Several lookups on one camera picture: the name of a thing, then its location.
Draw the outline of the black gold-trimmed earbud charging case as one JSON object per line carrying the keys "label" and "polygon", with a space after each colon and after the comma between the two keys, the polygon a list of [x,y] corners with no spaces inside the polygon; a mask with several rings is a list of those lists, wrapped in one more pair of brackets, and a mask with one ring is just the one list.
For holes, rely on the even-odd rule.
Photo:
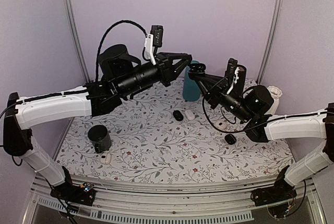
{"label": "black gold-trimmed earbud charging case", "polygon": [[190,63],[188,76],[191,80],[194,80],[195,77],[205,75],[206,65],[203,63]]}

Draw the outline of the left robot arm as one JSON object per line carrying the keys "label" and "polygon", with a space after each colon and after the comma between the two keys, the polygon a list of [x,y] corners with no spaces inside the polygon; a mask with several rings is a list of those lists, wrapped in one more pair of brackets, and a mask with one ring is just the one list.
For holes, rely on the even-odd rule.
{"label": "left robot arm", "polygon": [[163,27],[153,25],[150,32],[145,33],[141,58],[130,55],[124,44],[106,50],[98,48],[96,78],[83,86],[35,97],[11,93],[1,113],[4,151],[25,161],[66,200],[74,199],[78,190],[68,170],[56,164],[41,148],[32,127],[71,117],[109,114],[123,101],[157,82],[169,86],[191,63],[192,56],[158,52],[162,37]]}

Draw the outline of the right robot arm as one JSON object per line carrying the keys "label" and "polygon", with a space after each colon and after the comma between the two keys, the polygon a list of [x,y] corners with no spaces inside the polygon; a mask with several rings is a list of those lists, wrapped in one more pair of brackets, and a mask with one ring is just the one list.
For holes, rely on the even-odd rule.
{"label": "right robot arm", "polygon": [[271,115],[274,104],[269,90],[263,85],[253,87],[244,95],[244,75],[225,77],[208,75],[204,71],[188,73],[199,87],[204,100],[212,109],[218,105],[233,114],[246,126],[243,132],[258,143],[284,138],[313,137],[322,143],[300,161],[286,166],[270,190],[274,201],[281,201],[302,180],[333,164],[333,105],[300,115]]}

